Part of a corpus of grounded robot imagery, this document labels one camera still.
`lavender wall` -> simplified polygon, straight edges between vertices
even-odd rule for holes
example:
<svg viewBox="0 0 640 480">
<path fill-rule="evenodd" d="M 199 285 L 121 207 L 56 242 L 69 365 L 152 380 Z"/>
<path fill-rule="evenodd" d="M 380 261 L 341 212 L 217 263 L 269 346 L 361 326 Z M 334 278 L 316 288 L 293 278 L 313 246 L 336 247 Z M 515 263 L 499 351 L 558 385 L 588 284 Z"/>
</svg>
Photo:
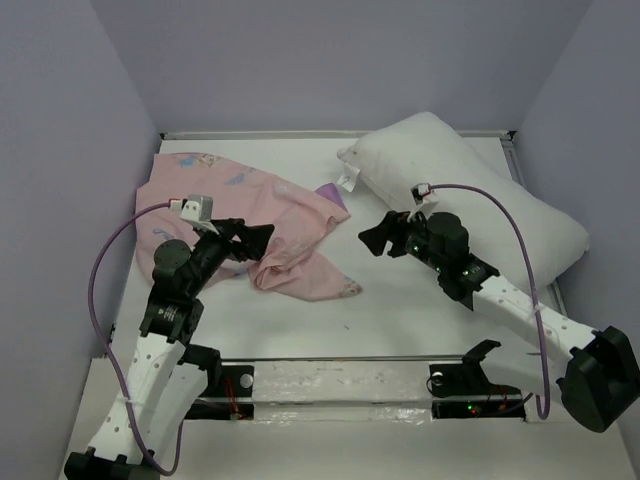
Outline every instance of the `lavender wall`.
<svg viewBox="0 0 640 480">
<path fill-rule="evenodd" d="M 569 313 L 622 328 L 640 358 L 640 2 L 596 0 L 516 136 L 527 186 L 589 230 L 560 279 Z M 640 472 L 640 404 L 621 421 Z"/>
<path fill-rule="evenodd" d="M 92 0 L 160 131 L 515 128 L 591 0 Z"/>
<path fill-rule="evenodd" d="M 133 209 L 156 130 L 86 0 L 0 15 L 0 478 L 57 478 L 89 357 L 93 258 Z M 98 287 L 118 306 L 133 236 Z"/>
</svg>

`pink fabric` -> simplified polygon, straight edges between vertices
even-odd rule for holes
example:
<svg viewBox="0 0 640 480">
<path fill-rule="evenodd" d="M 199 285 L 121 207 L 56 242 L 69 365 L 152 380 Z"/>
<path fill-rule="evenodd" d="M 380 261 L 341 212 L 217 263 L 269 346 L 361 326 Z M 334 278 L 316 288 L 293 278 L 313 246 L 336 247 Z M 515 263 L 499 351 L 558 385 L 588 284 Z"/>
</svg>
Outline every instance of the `pink fabric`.
<svg viewBox="0 0 640 480">
<path fill-rule="evenodd" d="M 349 213 L 326 198 L 291 182 L 226 158 L 180 153 L 156 155 L 149 183 L 137 192 L 136 210 L 190 194 L 213 197 L 215 218 L 244 218 L 247 225 L 272 223 L 275 231 L 259 262 L 227 261 L 207 286 L 248 272 L 251 282 L 308 301 L 350 297 L 360 285 L 343 275 L 315 246 Z M 165 240 L 193 246 L 198 236 L 168 210 L 156 210 L 136 222 L 136 258 L 151 282 L 153 253 Z"/>
</svg>

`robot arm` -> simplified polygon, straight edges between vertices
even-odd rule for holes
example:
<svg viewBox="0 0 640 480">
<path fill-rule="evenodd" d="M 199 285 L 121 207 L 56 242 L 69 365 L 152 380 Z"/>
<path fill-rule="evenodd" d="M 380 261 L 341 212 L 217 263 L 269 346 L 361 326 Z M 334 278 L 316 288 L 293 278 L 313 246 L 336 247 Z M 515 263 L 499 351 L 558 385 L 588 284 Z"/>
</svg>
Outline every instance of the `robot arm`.
<svg viewBox="0 0 640 480">
<path fill-rule="evenodd" d="M 419 193 L 414 191 L 414 196 L 421 197 Z M 452 300 L 501 323 L 538 348 L 531 297 L 469 251 L 469 233 L 457 216 L 440 212 L 427 218 L 424 210 L 434 205 L 430 201 L 412 212 L 388 212 L 380 225 L 361 232 L 359 238 L 375 256 L 382 255 L 391 242 L 389 256 L 417 258 L 438 273 L 438 284 Z M 614 327 L 600 332 L 544 305 L 539 308 L 552 363 L 552 398 L 560 397 L 580 424 L 603 432 L 640 396 L 640 369 L 627 336 Z M 486 357 L 485 378 L 542 393 L 539 358 L 529 356 L 515 369 L 501 370 L 491 357 L 499 357 L 500 350 L 506 349 L 498 342 L 483 343 L 475 361 L 480 365 Z M 509 375 L 511 381 L 504 381 Z"/>
<path fill-rule="evenodd" d="M 69 480 L 158 478 L 143 458 L 139 440 L 153 458 L 160 458 L 194 401 L 220 381 L 220 353 L 191 344 L 203 312 L 196 297 L 227 258 L 262 258 L 274 226 L 211 220 L 210 197 L 190 196 L 170 205 L 200 239 L 193 250 L 181 240 L 169 240 L 156 250 L 154 285 L 125 391 L 117 395 L 87 451 L 70 455 L 65 465 Z"/>
</svg>

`metal frame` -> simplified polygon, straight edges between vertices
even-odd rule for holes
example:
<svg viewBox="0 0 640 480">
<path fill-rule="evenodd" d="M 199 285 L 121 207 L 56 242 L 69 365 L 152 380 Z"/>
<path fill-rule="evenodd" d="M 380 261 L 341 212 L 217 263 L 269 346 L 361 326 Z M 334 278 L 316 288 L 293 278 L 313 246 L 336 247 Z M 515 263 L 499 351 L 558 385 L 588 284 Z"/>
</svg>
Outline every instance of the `metal frame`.
<svg viewBox="0 0 640 480">
<path fill-rule="evenodd" d="M 225 361 L 224 365 L 254 368 L 251 397 L 238 396 L 236 401 L 252 404 L 255 409 L 251 421 L 258 423 L 372 420 L 422 423 L 432 420 L 435 400 L 439 403 L 487 401 L 486 394 L 433 397 L 427 386 L 430 366 L 445 361 L 427 358 L 269 359 Z M 460 357 L 448 360 L 460 361 Z M 496 395 L 496 401 L 503 399 L 518 401 L 522 395 Z M 215 405 L 228 401 L 218 397 L 199 400 Z"/>
<path fill-rule="evenodd" d="M 462 137 L 500 137 L 507 130 L 456 130 Z M 269 140 L 269 139 L 311 139 L 311 138 L 359 138 L 372 130 L 281 130 L 244 132 L 166 132 L 162 140 Z"/>
</svg>

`white table surface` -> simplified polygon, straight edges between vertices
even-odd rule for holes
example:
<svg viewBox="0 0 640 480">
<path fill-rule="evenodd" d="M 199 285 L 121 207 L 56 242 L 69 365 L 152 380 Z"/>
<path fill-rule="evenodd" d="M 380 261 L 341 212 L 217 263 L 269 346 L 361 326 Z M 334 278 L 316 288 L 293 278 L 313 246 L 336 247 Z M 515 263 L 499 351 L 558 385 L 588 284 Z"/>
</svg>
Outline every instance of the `white table surface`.
<svg viewBox="0 0 640 480">
<path fill-rule="evenodd" d="M 510 178 L 498 138 L 466 140 Z M 160 152 L 222 155 L 315 190 L 338 179 L 342 162 L 336 151 L 354 141 L 171 140 L 162 143 Z M 510 331 L 452 302 L 438 287 L 435 273 L 415 259 L 373 257 L 357 234 L 380 223 L 387 206 L 364 185 L 352 193 L 342 191 L 342 197 L 352 217 L 323 239 L 318 251 L 358 281 L 363 293 L 309 303 L 257 291 L 246 276 L 233 278 L 201 293 L 205 311 L 192 341 L 219 349 L 223 358 L 446 355 L 465 353 L 486 338 L 520 342 Z M 120 355 L 133 351 L 149 290 L 134 259 L 113 339 Z M 550 302 L 548 292 L 542 301 Z"/>
<path fill-rule="evenodd" d="M 509 176 L 496 138 L 467 141 L 496 171 Z M 161 151 L 216 153 L 315 189 L 336 180 L 340 163 L 335 151 L 352 142 L 165 141 Z M 353 218 L 319 250 L 360 281 L 363 294 L 309 304 L 256 292 L 246 278 L 225 281 L 202 294 L 206 310 L 193 341 L 220 349 L 225 358 L 456 354 L 485 338 L 515 341 L 510 332 L 450 302 L 419 262 L 375 259 L 364 247 L 346 255 L 344 242 L 357 242 L 356 234 L 377 224 L 387 209 L 364 187 L 345 194 L 344 200 Z M 131 359 L 148 293 L 134 261 L 113 342 L 123 364 Z M 548 292 L 545 297 L 549 303 Z M 111 365 L 94 360 L 69 451 L 85 450 L 116 391 Z M 635 479 L 617 424 L 594 434 L 555 404 L 549 421 L 541 423 L 532 412 L 528 419 L 192 421 L 185 424 L 181 467 L 173 478 Z M 173 447 L 161 463 L 168 468 L 172 460 Z"/>
<path fill-rule="evenodd" d="M 68 452 L 84 452 L 118 385 L 92 362 Z M 174 444 L 161 464 L 173 464 Z M 562 415 L 540 423 L 185 422 L 176 480 L 635 480 L 617 424 L 603 434 Z M 60 473 L 60 480 L 65 477 Z"/>
</svg>

